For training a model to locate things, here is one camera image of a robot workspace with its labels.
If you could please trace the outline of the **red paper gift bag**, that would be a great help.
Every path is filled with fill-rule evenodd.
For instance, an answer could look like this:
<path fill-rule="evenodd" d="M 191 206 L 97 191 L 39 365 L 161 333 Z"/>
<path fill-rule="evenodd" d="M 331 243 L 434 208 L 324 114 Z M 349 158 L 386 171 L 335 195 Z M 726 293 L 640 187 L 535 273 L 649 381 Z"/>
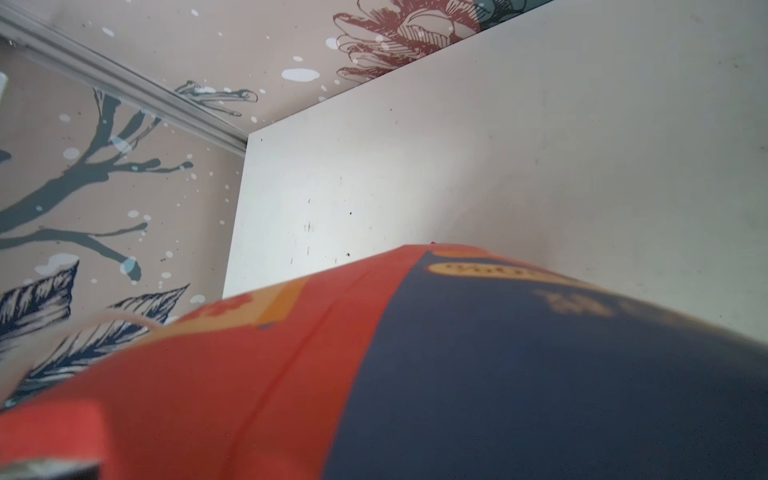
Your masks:
<path fill-rule="evenodd" d="M 489 252 L 404 246 L 145 334 L 1 417 L 7 479 L 763 479 L 767 347 Z"/>

